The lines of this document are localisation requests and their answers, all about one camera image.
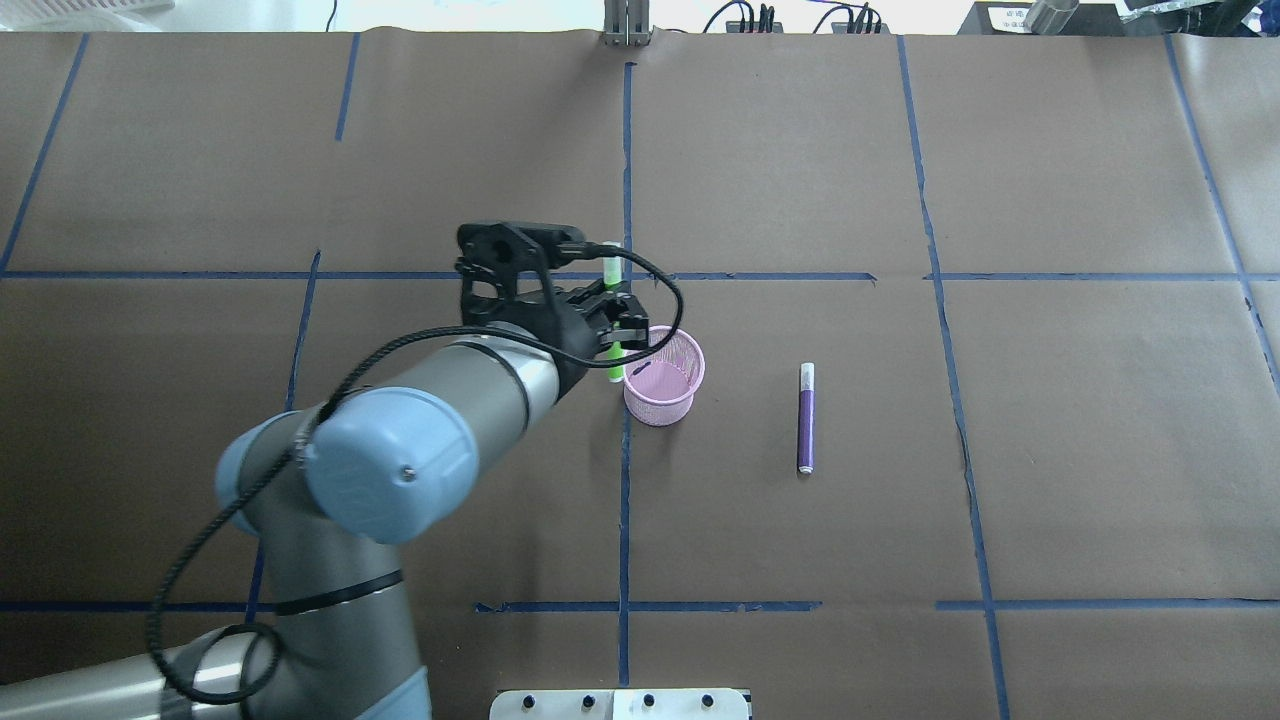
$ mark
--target light blue joint cap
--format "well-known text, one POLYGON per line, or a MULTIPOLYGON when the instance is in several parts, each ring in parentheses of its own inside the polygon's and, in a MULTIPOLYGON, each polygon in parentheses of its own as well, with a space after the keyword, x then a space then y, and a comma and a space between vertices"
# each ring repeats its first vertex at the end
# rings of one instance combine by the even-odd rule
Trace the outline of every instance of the light blue joint cap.
POLYGON ((426 694, 426 667, 420 667, 398 688, 361 712, 356 720, 431 720, 431 698, 426 694))
MULTIPOLYGON (((219 507, 225 510, 227 506, 230 505, 237 496, 239 496, 239 475, 241 470, 244 468, 244 456, 248 455, 248 448, 253 446, 253 441, 257 439, 257 436, 262 434, 262 430, 265 430, 271 423, 292 414, 293 411, 280 413, 275 418, 266 420, 252 430, 236 438, 227 446, 227 450, 223 451, 223 456, 218 459, 218 469, 214 470, 214 493, 218 495, 219 507)), ((257 529, 250 524, 248 518, 244 516, 243 511, 232 515, 232 524, 246 533, 257 537, 257 529)))
POLYGON ((480 473, 462 415, 429 392, 381 387, 343 402, 306 450, 320 509, 384 544, 417 537, 466 500, 480 473))

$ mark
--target green pen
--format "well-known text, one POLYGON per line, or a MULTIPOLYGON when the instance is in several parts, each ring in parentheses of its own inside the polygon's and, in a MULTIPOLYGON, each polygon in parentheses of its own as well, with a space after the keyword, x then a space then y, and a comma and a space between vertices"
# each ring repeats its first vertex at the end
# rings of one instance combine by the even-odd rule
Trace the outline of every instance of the green pen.
MULTIPOLYGON (((605 242, 604 245, 612 245, 613 247, 622 247, 621 242, 605 242)), ((604 259, 604 288, 614 290, 622 284, 622 258, 605 258, 604 259)), ((609 346, 609 351, 605 355, 608 360, 617 360, 623 357, 626 354, 622 352, 622 345, 614 342, 609 346)), ((621 383, 622 382, 622 366, 609 368, 609 382, 621 383)))

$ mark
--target purple marker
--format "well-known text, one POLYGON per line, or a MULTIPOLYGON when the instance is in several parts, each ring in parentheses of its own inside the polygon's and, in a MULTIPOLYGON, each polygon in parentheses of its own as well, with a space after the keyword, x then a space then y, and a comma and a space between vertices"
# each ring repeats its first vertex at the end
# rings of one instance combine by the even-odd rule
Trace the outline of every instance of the purple marker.
POLYGON ((800 364, 800 423, 796 437, 796 469, 813 474, 813 363, 800 364))

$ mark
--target metal bracket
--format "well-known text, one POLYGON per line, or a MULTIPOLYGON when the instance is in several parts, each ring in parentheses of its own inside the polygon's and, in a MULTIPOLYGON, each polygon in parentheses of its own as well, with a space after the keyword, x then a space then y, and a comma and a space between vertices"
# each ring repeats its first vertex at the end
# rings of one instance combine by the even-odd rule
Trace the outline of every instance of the metal bracket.
POLYGON ((489 720, 750 720, 751 694, 730 688, 507 691, 489 720))
POLYGON ((649 45, 649 0, 604 0, 605 45, 649 45))

